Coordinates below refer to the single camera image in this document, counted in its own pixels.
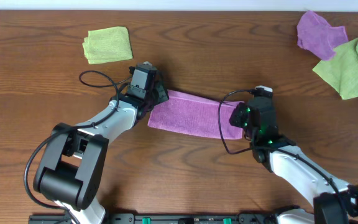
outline wooden table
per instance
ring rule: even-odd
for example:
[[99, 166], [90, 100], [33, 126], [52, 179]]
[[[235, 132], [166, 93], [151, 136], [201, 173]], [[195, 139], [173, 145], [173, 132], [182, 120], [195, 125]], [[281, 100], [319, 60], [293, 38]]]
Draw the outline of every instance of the wooden table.
[[[52, 213], [23, 187], [32, 151], [59, 122], [76, 124], [102, 110], [112, 88], [82, 85], [100, 70], [121, 80], [128, 66], [152, 62], [172, 90], [220, 100], [256, 85], [274, 89], [278, 124], [330, 173], [358, 184], [358, 98], [341, 100], [312, 68], [318, 58], [296, 45], [302, 12], [0, 11], [0, 223]], [[358, 13], [321, 13], [358, 37]], [[88, 65], [88, 30], [129, 29], [133, 60]], [[87, 79], [106, 83], [98, 77]], [[238, 94], [232, 100], [247, 100]], [[237, 213], [311, 205], [250, 152], [231, 156], [219, 139], [147, 127], [146, 117], [109, 147], [98, 191], [112, 211]], [[247, 147], [231, 141], [232, 149]], [[41, 155], [30, 172], [34, 177]]]

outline towel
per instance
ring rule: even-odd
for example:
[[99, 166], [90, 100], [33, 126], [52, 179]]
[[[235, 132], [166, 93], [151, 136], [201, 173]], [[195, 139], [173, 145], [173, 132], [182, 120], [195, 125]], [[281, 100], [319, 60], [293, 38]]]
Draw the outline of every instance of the towel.
[[326, 19], [313, 11], [301, 17], [298, 30], [298, 46], [310, 50], [322, 60], [335, 56], [335, 47], [348, 42], [345, 27], [331, 27]]
[[132, 59], [131, 43], [125, 27], [92, 30], [82, 43], [89, 64]]
[[358, 97], [358, 38], [335, 49], [330, 61], [320, 61], [313, 69], [343, 100]]
[[[169, 100], [154, 107], [149, 127], [192, 136], [220, 139], [219, 102], [168, 90]], [[242, 129], [231, 126], [229, 118], [240, 103], [225, 102], [221, 107], [221, 127], [225, 139], [241, 139]]]

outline white wall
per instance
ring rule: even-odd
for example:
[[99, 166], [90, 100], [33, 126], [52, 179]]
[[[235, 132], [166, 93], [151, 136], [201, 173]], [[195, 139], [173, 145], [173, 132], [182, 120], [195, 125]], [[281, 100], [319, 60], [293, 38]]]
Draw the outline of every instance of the white wall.
[[0, 0], [0, 9], [358, 12], [358, 0]]

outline purple cloth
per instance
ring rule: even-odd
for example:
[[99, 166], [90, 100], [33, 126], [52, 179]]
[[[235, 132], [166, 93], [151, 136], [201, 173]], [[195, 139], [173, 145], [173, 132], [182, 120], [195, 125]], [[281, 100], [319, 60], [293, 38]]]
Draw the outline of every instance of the purple cloth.
[[322, 60], [332, 59], [334, 48], [348, 42], [344, 26], [331, 27], [326, 19], [313, 11], [304, 13], [296, 28], [298, 46], [310, 50]]
[[[168, 95], [168, 101], [152, 110], [149, 127], [192, 136], [221, 138], [218, 128], [219, 102], [173, 90], [168, 90]], [[239, 103], [222, 104], [221, 126], [225, 139], [242, 138], [242, 129], [229, 124], [231, 113]]]

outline folded green cloth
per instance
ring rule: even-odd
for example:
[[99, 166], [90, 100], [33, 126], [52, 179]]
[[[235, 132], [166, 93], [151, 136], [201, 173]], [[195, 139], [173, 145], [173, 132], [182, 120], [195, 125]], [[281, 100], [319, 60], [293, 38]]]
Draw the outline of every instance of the folded green cloth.
[[336, 55], [313, 69], [343, 100], [358, 97], [358, 38], [334, 49]]
[[82, 46], [89, 64], [117, 62], [133, 58], [126, 27], [89, 31]]

